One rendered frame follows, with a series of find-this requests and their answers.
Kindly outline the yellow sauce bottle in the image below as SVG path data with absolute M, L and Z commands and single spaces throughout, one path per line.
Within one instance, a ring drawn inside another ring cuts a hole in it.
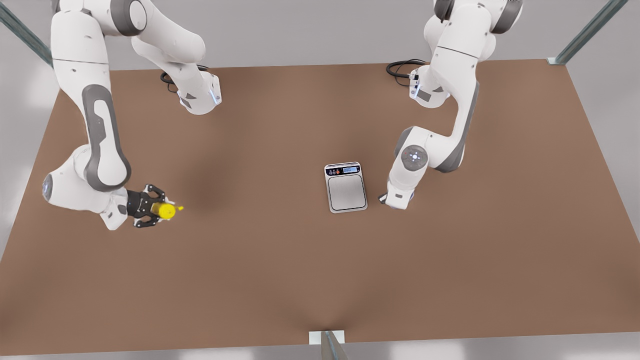
M 184 209 L 181 205 L 174 202 L 156 202 L 151 205 L 151 213 L 158 217 L 158 221 L 170 220 L 174 218 L 176 212 Z

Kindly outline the silver digital kitchen scale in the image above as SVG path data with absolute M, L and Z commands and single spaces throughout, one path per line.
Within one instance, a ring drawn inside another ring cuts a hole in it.
M 327 164 L 324 167 L 327 199 L 332 214 L 368 208 L 362 167 L 359 162 Z

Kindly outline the silver frame post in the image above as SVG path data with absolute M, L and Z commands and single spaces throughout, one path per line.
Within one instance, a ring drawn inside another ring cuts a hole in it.
M 344 330 L 310 331 L 308 341 L 311 346 L 320 345 L 321 360 L 349 360 L 343 349 Z
M 547 57 L 550 66 L 565 66 L 618 13 L 629 0 L 608 0 L 585 27 L 555 57 Z
M 30 30 L 22 20 L 0 2 L 0 22 L 20 39 L 34 54 L 38 55 L 50 68 L 53 68 L 53 58 L 50 48 Z

